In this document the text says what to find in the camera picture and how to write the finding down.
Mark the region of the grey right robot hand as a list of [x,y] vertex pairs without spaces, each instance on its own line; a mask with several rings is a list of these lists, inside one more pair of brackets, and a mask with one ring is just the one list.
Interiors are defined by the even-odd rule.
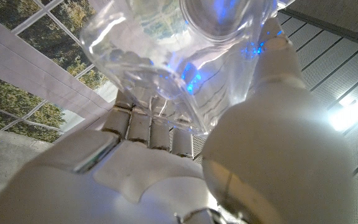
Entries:
[[0,223],[350,223],[351,157],[306,89],[276,18],[260,35],[255,91],[209,134],[203,160],[149,149],[107,122],[28,162],[0,193]]

